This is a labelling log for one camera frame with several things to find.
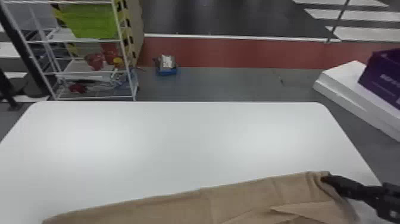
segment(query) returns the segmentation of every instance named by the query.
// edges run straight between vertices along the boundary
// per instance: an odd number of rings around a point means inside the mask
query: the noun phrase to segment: shelf rack
[[[40,71],[54,100],[71,99],[107,99],[107,98],[131,98],[136,100],[138,91],[138,77],[134,66],[136,65],[136,55],[133,46],[131,24],[128,17],[126,0],[3,0],[0,1],[4,13],[10,18],[12,25],[21,36],[24,45],[34,64]],[[18,4],[30,13],[27,21],[21,22],[13,15],[8,7]],[[77,38],[73,31],[68,27],[62,26],[57,22],[53,12],[47,13],[44,17],[38,13],[38,8],[34,5],[45,4],[48,8],[57,5],[68,4],[91,4],[91,5],[110,5],[114,14],[114,21],[117,28],[117,34],[112,39],[97,38]],[[48,21],[51,26],[43,25]],[[37,32],[34,38],[26,39],[23,30],[27,29]],[[77,44],[100,44],[116,43],[118,46],[118,56],[122,58],[123,65],[109,65],[103,61],[103,67],[96,71],[91,68],[82,55],[76,54]],[[68,52],[68,57],[63,55],[61,58],[57,55],[55,44],[64,45]],[[49,64],[43,67],[39,63],[37,54],[34,53],[32,46],[42,46],[44,55],[40,57],[48,58]],[[68,88],[69,85],[76,82],[85,83],[86,92],[75,92]]]

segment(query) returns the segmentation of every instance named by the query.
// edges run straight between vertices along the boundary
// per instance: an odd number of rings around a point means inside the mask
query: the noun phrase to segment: white box
[[[314,89],[400,142],[400,110],[358,83],[364,69],[352,61],[323,71]]]

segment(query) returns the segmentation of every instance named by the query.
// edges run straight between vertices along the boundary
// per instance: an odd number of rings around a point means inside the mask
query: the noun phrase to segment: purple box
[[[400,48],[374,52],[358,83],[400,110]]]

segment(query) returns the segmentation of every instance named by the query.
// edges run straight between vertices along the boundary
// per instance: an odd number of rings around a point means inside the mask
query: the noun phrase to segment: red floor stripe
[[[183,67],[327,69],[352,60],[365,63],[373,51],[396,47],[400,43],[146,38],[138,65],[153,66],[153,58],[171,54]]]

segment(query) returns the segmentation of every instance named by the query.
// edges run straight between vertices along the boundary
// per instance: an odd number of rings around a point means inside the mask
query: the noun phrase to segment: cloth fold
[[[350,224],[350,204],[306,172],[72,211],[43,224]]]

